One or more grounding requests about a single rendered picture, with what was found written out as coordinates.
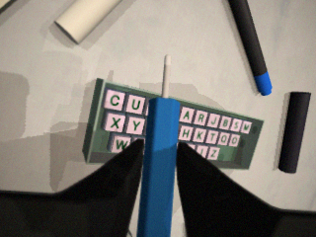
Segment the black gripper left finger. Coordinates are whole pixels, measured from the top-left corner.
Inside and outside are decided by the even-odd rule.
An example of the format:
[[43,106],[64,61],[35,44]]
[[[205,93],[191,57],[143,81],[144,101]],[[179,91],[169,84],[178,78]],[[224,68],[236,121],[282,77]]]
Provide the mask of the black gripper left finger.
[[0,237],[126,237],[141,180],[144,139],[57,193],[0,190]]

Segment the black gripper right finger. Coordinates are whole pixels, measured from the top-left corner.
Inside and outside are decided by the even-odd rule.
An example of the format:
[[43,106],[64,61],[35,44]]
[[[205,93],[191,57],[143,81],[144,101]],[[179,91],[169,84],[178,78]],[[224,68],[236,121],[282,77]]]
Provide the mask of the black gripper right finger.
[[186,142],[178,143],[176,169],[188,237],[316,237],[316,211],[268,204]]

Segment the grey keyboard with white letter keys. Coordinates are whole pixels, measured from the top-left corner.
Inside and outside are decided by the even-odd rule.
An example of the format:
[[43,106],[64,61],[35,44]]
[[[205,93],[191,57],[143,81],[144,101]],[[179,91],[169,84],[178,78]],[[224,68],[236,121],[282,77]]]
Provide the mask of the grey keyboard with white letter keys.
[[[97,78],[82,154],[103,166],[137,138],[144,139],[150,99],[161,93]],[[249,171],[265,119],[168,96],[180,103],[178,142],[219,170]]]

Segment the blue stylus with grey tip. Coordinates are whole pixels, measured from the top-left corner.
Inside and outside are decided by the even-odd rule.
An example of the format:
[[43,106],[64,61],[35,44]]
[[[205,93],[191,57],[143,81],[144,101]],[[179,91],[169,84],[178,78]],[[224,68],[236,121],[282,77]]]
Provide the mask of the blue stylus with grey tip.
[[136,237],[171,237],[180,103],[169,99],[171,55],[161,98],[148,103]]

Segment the cream cylinder with dark end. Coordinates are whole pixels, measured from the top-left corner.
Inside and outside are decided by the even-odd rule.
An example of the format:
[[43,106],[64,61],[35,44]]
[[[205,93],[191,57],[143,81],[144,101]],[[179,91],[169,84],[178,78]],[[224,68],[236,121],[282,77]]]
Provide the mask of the cream cylinder with dark end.
[[79,44],[120,1],[75,0],[54,20],[54,23],[70,40]]

